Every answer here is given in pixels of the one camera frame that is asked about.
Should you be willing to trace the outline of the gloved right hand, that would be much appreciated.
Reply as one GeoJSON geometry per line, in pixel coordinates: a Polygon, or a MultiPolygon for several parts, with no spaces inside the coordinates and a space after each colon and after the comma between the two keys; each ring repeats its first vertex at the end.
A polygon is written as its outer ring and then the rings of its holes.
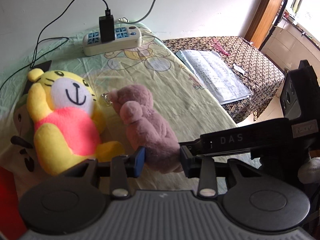
{"type": "Polygon", "coordinates": [[[298,178],[303,184],[319,183],[320,157],[312,158],[298,171],[298,178]]]}

